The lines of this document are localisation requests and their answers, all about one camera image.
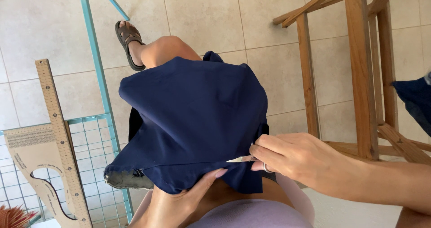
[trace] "hand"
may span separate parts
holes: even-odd
[[[139,228],[176,228],[193,213],[209,187],[224,175],[227,169],[217,169],[206,173],[189,191],[168,194],[154,186],[151,203],[141,219]]]
[[[283,174],[314,190],[343,197],[338,187],[366,178],[366,163],[346,157],[326,143],[307,133],[262,135],[250,154],[261,161],[252,170],[266,169]]]

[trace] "ruler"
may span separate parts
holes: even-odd
[[[8,150],[19,170],[62,228],[92,228],[68,126],[62,116],[49,62],[44,59],[36,60],[35,63],[51,123],[4,131]],[[51,168],[60,174],[67,206],[76,219],[64,214],[54,187],[46,180],[33,176],[32,172],[38,168]]]

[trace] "black sandal sole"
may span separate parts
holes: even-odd
[[[123,42],[121,40],[121,35],[118,33],[118,29],[120,28],[120,23],[121,23],[121,21],[118,21],[115,24],[115,34],[117,35],[118,40],[120,41],[121,45],[124,48],[124,51],[126,52],[126,56],[127,56],[127,60],[129,61],[129,65],[135,71],[143,71],[145,69],[145,65],[137,66],[137,65],[135,65],[133,63],[132,56],[130,55],[130,51],[129,51],[128,45],[126,44],[126,42]]]

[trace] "scissor blade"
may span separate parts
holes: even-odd
[[[258,159],[256,157],[254,157],[254,155],[246,155],[246,156],[240,156],[238,158],[229,160],[227,162],[254,162],[257,160]]]

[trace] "ring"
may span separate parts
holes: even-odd
[[[267,169],[266,169],[266,164],[265,164],[265,163],[263,163],[263,170],[265,170],[265,171],[266,171],[266,172],[268,172],[268,173],[273,172],[273,171],[270,171],[270,170],[267,170]]]

